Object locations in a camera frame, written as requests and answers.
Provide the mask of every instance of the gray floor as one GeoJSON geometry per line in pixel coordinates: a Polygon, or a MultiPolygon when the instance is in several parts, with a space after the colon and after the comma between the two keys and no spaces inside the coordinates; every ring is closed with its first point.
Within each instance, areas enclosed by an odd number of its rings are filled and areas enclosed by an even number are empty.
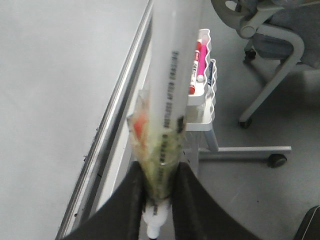
{"type": "MultiPolygon", "coordinates": [[[[320,204],[320,71],[297,67],[252,116],[250,128],[241,129],[239,115],[278,62],[257,57],[252,65],[260,75],[244,65],[247,41],[222,23],[210,1],[204,9],[201,27],[211,29],[211,57],[217,61],[213,126],[219,144],[291,145],[292,153],[277,169],[259,160],[204,160],[199,179],[232,217],[262,240],[292,240],[307,210],[320,204]]],[[[159,239],[174,239],[171,219],[159,239]]]]}

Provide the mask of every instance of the white wire organizer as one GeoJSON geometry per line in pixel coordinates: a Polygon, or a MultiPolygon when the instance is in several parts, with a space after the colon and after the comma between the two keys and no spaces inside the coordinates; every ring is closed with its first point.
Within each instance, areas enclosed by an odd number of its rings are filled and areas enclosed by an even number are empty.
{"type": "Polygon", "coordinates": [[[205,84],[208,87],[208,91],[205,95],[204,103],[201,103],[198,106],[187,106],[187,124],[185,128],[187,132],[206,132],[210,131],[213,128],[212,123],[215,119],[215,104],[217,90],[217,66],[215,59],[212,58],[211,62],[211,86],[207,84],[207,81],[205,82],[205,84]]]}
{"type": "MultiPolygon", "coordinates": [[[[204,34],[208,34],[209,39],[211,40],[210,31],[208,29],[201,29],[199,31],[199,36],[203,36],[204,34]]],[[[189,142],[190,148],[184,149],[183,152],[186,154],[186,158],[188,159],[194,174],[196,176],[198,175],[199,152],[206,154],[206,157],[209,159],[213,159],[212,157],[217,155],[219,155],[220,158],[221,156],[226,156],[227,159],[230,159],[230,154],[237,156],[269,155],[268,165],[270,167],[277,168],[283,165],[287,161],[287,158],[283,154],[291,152],[291,146],[219,146],[213,129],[218,75],[216,60],[209,58],[211,41],[208,42],[207,49],[208,53],[206,56],[206,68],[204,72],[205,81],[196,83],[196,94],[189,95],[188,106],[186,108],[185,130],[191,134],[192,140],[189,142]],[[209,60],[211,60],[212,68],[209,67],[209,60]],[[208,148],[199,148],[202,134],[206,139],[208,148]]]]}

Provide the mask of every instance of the chair base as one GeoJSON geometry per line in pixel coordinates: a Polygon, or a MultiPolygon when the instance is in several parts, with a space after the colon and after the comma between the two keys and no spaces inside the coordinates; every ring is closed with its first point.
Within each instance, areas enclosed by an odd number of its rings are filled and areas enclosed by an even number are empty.
{"type": "MultiPolygon", "coordinates": [[[[273,92],[273,90],[281,83],[281,81],[292,70],[292,68],[300,61],[305,50],[304,41],[301,39],[301,37],[288,29],[268,24],[262,24],[257,29],[257,33],[286,40],[292,44],[293,51],[291,55],[285,60],[285,62],[277,68],[273,78],[266,84],[266,86],[263,88],[263,90],[257,96],[257,98],[242,113],[242,115],[239,118],[240,123],[245,123],[249,120],[251,115],[266,100],[266,98],[273,92]]],[[[249,41],[244,50],[246,52],[250,51],[250,46],[252,46],[252,40],[249,41]]]]}

